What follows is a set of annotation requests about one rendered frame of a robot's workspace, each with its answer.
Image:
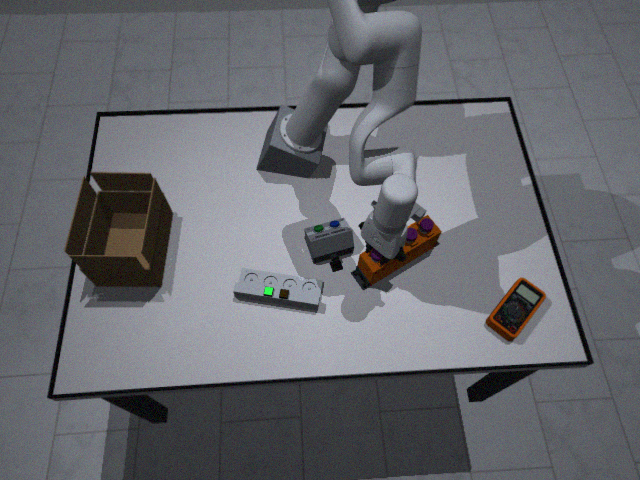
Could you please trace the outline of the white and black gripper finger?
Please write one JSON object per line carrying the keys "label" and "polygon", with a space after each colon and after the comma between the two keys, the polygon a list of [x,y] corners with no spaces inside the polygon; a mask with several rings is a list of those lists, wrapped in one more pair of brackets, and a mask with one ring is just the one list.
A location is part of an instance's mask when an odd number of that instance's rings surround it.
{"label": "white and black gripper finger", "polygon": [[[362,229],[363,225],[364,225],[364,222],[361,222],[358,226],[359,226],[360,229]],[[365,252],[369,253],[372,249],[373,249],[373,247],[366,242],[366,251]]]}
{"label": "white and black gripper finger", "polygon": [[[394,258],[394,260],[399,260],[399,261],[404,261],[406,259],[406,255],[404,253],[403,247],[401,246],[398,255],[396,255]],[[382,257],[380,264],[383,265],[384,263],[388,263],[390,261],[390,259],[386,258],[385,256]]]}

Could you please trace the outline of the brown cardboard box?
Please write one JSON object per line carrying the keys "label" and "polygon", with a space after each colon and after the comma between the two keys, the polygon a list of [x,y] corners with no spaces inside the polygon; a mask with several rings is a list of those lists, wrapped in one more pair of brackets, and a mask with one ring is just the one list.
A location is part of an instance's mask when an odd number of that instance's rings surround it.
{"label": "brown cardboard box", "polygon": [[64,251],[97,287],[162,287],[173,212],[156,178],[90,174],[102,191],[83,176]]}

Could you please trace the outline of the grey rectangular panel with round recesses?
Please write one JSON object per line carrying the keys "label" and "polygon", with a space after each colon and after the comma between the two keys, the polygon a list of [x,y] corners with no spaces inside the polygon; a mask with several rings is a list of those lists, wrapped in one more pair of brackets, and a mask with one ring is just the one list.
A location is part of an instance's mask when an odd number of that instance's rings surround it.
{"label": "grey rectangular panel with round recesses", "polygon": [[318,311],[322,283],[318,279],[242,268],[233,293],[235,298]]}

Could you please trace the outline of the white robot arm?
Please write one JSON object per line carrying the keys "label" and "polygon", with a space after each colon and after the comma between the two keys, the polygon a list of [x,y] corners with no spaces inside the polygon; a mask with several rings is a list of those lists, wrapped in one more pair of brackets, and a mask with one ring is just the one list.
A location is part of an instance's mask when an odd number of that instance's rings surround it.
{"label": "white robot arm", "polygon": [[360,66],[374,64],[372,99],[350,134],[349,171],[359,186],[382,185],[371,205],[373,223],[385,234],[401,232],[410,218],[418,223],[427,211],[416,203],[417,157],[410,147],[364,150],[379,125],[416,101],[422,26],[410,12],[377,12],[393,1],[327,0],[332,19],[320,66],[279,129],[291,149],[316,150],[322,131],[353,92]]}

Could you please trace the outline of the orange digital multimeter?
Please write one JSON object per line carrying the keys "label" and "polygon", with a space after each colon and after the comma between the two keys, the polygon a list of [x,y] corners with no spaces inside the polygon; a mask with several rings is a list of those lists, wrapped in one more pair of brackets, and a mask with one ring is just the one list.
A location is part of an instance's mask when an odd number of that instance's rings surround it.
{"label": "orange digital multimeter", "polygon": [[486,319],[486,324],[507,341],[512,341],[545,298],[542,290],[525,278],[519,278]]}

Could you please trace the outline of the grey key housing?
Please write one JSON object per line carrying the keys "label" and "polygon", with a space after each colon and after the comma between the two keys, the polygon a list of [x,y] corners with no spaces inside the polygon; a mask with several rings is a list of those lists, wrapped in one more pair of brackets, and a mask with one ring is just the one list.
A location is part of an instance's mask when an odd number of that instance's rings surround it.
{"label": "grey key housing", "polygon": [[331,259],[332,271],[342,270],[340,256],[353,253],[353,232],[344,218],[304,229],[313,264]]}

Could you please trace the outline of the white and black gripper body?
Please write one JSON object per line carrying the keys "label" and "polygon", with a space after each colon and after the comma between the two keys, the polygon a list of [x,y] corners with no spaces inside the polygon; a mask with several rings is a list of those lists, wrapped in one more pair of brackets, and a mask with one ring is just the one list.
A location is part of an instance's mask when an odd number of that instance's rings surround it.
{"label": "white and black gripper body", "polygon": [[373,211],[370,212],[361,229],[361,237],[383,256],[393,259],[398,254],[401,246],[403,245],[402,247],[404,247],[405,245],[408,226],[406,224],[405,228],[397,234],[385,234],[375,227]]}

